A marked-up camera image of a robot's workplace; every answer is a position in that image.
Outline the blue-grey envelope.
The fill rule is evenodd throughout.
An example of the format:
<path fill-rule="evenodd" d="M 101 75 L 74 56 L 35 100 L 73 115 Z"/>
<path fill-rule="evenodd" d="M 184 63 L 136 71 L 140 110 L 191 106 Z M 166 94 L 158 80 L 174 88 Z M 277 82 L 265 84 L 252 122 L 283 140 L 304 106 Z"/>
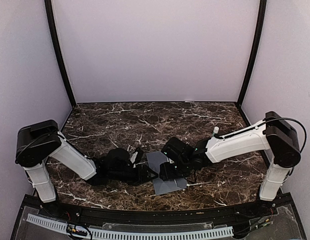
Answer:
<path fill-rule="evenodd" d="M 150 152 L 146 154 L 148 166 L 151 170 L 160 173 L 160 165 L 162 163 L 172 163 L 172 161 L 162 152 Z M 163 195 L 187 188 L 187 181 L 184 178 L 176 178 L 173 180 L 163 181 L 160 177 L 152 180 L 156 195 Z"/>

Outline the green white glue stick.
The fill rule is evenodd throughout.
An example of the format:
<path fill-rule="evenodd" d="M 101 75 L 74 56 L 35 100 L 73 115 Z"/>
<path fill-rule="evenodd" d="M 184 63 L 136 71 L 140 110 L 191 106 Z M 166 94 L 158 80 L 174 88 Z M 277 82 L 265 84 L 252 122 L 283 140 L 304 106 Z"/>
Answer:
<path fill-rule="evenodd" d="M 213 136 L 218 135 L 219 127 L 215 126 L 213 129 Z"/>

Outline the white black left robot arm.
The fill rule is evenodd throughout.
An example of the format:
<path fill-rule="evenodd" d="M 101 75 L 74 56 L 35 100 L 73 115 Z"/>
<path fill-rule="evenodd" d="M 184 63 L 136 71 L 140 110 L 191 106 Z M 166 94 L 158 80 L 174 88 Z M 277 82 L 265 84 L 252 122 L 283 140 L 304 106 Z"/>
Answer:
<path fill-rule="evenodd" d="M 74 147 L 50 119 L 18 131 L 15 162 L 25 170 L 40 200 L 46 204 L 46 211 L 54 218 L 61 218 L 65 206 L 57 201 L 57 191 L 46 169 L 47 159 L 57 160 L 91 186 L 105 185 L 109 180 L 138 186 L 158 177 L 147 164 L 140 163 L 143 154 L 140 148 L 130 154 L 118 147 L 102 158 L 91 158 Z"/>

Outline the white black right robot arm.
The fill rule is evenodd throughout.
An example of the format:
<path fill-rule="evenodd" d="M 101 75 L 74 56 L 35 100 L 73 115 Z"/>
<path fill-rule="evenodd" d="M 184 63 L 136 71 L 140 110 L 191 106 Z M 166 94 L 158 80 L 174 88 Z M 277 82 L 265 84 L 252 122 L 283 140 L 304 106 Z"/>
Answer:
<path fill-rule="evenodd" d="M 168 161 L 160 165 L 159 177 L 163 181 L 184 178 L 228 158 L 271 150 L 272 160 L 259 188 L 259 199 L 250 205 L 250 213 L 260 217 L 268 211 L 269 202 L 275 199 L 301 160 L 305 144 L 299 143 L 297 131 L 290 122 L 300 123 L 269 111 L 264 119 L 235 132 L 219 135 L 219 128 L 215 127 L 211 137 L 199 140 L 195 146 L 172 137 L 161 150 Z"/>

